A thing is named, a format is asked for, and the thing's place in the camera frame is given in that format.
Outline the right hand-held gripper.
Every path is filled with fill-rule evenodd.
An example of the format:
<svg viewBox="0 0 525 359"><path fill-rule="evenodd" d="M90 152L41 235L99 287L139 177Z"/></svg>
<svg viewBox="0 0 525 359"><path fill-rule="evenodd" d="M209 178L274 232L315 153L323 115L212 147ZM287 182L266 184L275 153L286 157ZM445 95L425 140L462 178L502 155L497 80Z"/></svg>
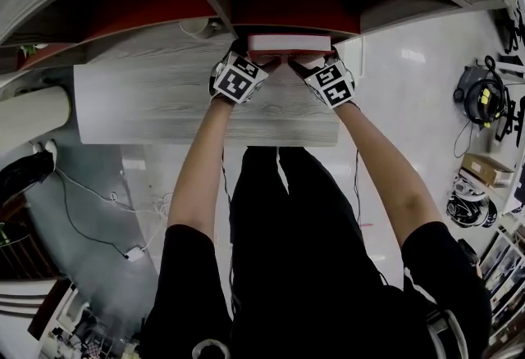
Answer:
<svg viewBox="0 0 525 359"><path fill-rule="evenodd" d="M330 109L354 98L354 77L342 60L326 64L320 58L303 64L303 60L289 59L288 66L298 77L307 77L305 84Z"/></svg>

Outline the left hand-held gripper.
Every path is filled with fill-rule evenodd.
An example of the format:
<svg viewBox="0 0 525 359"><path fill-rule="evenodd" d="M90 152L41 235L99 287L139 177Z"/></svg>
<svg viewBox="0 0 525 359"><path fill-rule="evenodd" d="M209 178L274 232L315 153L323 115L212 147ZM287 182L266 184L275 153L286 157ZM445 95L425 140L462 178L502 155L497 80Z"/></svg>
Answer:
<svg viewBox="0 0 525 359"><path fill-rule="evenodd" d="M260 89L269 74L281 65L280 57L266 57L253 63L237 52L230 51L212 69L209 93L212 98L223 96L234 103L247 102Z"/></svg>

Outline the red hardcover book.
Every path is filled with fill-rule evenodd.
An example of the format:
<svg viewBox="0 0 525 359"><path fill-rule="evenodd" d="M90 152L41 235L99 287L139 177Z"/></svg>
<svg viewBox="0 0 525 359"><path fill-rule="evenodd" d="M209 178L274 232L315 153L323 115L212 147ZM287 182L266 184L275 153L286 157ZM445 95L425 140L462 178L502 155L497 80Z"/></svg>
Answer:
<svg viewBox="0 0 525 359"><path fill-rule="evenodd" d="M284 57L304 64L333 53L329 35L251 34L247 46L249 56L255 61Z"/></svg>

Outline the person's right forearm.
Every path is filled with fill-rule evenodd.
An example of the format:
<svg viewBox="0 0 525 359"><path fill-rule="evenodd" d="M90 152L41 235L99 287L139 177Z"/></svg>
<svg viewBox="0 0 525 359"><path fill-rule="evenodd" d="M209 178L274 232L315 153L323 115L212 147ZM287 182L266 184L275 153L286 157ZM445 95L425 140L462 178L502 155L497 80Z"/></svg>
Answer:
<svg viewBox="0 0 525 359"><path fill-rule="evenodd" d="M402 246L421 226L441 219L421 176L398 148L353 103L335 108L361 154Z"/></svg>

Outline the person's left forearm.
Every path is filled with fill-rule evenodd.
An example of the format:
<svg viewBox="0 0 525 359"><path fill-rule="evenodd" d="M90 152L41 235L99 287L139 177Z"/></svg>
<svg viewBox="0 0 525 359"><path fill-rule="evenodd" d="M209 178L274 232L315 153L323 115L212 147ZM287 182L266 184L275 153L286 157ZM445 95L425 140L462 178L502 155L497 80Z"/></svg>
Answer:
<svg viewBox="0 0 525 359"><path fill-rule="evenodd" d="M214 238L225 135L234 104L214 98L199 126L174 188L169 226L186 225Z"/></svg>

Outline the white side cabinet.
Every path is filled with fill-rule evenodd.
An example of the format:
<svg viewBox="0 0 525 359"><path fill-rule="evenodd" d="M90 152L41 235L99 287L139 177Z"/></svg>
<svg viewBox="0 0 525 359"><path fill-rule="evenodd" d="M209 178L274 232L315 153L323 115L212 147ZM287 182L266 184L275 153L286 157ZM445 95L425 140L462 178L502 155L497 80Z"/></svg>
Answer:
<svg viewBox="0 0 525 359"><path fill-rule="evenodd" d="M364 73L365 40L362 37L349 39L335 45L340 59L352 72L356 79L361 79Z"/></svg>

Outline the white ceramic mug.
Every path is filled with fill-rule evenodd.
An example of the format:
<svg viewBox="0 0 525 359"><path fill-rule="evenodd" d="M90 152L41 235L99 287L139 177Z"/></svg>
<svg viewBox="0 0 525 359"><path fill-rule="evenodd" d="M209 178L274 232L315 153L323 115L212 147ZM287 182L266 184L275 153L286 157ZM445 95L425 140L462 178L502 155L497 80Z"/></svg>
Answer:
<svg viewBox="0 0 525 359"><path fill-rule="evenodd" d="M195 39L208 39L221 30L222 24L209 18L198 18L182 20L180 28L185 34Z"/></svg>

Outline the black yellow vacuum cleaner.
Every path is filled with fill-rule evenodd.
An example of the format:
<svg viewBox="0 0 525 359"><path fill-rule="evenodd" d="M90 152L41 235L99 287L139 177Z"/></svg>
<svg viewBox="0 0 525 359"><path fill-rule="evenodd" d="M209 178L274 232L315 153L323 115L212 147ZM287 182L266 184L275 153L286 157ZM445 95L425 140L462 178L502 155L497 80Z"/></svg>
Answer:
<svg viewBox="0 0 525 359"><path fill-rule="evenodd" d="M466 66L453 92L454 102L474 125L489 128L508 111L509 92L490 55L484 65Z"/></svg>

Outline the person's black clothing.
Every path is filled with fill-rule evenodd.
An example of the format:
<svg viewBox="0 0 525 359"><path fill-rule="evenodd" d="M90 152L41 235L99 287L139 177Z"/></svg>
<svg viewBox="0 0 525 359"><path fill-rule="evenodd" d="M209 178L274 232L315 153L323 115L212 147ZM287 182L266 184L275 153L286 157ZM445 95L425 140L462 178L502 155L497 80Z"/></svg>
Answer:
<svg viewBox="0 0 525 359"><path fill-rule="evenodd" d="M439 221L401 248L402 288L381 279L346 196L303 148L248 148L230 213L230 315L212 240L187 225L165 234L142 359L437 359L433 311L462 331L468 359L491 332L483 281Z"/></svg>

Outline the brown cardboard box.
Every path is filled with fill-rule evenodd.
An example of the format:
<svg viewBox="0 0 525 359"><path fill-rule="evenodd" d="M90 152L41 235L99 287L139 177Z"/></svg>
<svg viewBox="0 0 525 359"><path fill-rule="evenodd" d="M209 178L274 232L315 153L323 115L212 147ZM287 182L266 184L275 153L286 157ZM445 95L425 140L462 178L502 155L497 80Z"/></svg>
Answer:
<svg viewBox="0 0 525 359"><path fill-rule="evenodd" d="M474 153L463 155L461 168L484 185L493 188L509 187L514 175L512 170L491 157Z"/></svg>

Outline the black office chair base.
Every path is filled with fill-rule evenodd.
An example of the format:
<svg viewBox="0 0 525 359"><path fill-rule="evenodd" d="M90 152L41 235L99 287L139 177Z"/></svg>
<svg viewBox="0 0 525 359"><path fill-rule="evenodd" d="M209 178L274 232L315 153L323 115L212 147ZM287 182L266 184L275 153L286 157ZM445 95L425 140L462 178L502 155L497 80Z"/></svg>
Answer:
<svg viewBox="0 0 525 359"><path fill-rule="evenodd" d="M525 94L516 102L511 98L509 86L518 85L512 83L504 86L504 96L500 97L496 109L495 141L501 143L507 136L515 137L515 146L521 141L523 127L525 126Z"/></svg>

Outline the black white round appliance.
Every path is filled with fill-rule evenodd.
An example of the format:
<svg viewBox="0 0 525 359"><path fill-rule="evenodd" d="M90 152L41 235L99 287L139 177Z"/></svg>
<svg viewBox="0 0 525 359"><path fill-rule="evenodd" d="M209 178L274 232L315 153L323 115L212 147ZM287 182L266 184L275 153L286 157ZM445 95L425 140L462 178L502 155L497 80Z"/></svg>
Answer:
<svg viewBox="0 0 525 359"><path fill-rule="evenodd" d="M498 211L485 192L457 175L447 201L446 214L461 228L490 228L496 222Z"/></svg>

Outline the small potted green plant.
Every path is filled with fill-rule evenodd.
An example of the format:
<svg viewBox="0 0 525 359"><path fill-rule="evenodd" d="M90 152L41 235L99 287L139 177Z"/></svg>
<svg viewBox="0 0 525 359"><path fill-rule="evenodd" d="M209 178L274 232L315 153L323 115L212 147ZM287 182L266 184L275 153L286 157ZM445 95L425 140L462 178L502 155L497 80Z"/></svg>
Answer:
<svg viewBox="0 0 525 359"><path fill-rule="evenodd" d="M46 48L48 45L44 43L40 44L25 44L20 46L20 51L24 55L24 58L33 56L38 50Z"/></svg>

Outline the dark wooden slatted rack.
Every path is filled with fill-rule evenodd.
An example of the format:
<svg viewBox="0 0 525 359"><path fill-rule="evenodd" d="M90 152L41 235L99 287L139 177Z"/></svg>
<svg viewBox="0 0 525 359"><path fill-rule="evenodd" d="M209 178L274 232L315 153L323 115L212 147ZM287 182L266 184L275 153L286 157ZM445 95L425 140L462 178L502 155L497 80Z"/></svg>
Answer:
<svg viewBox="0 0 525 359"><path fill-rule="evenodd" d="M0 280L41 280L61 275L37 234L0 222Z"/></svg>

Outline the white round pedestal table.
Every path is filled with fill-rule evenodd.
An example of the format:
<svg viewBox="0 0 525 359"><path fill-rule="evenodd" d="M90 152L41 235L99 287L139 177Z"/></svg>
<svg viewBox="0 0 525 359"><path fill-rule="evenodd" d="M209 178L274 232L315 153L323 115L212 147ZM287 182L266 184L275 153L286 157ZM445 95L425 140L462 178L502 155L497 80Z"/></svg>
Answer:
<svg viewBox="0 0 525 359"><path fill-rule="evenodd" d="M0 153L62 127L70 115L71 100L60 86L1 101Z"/></svg>

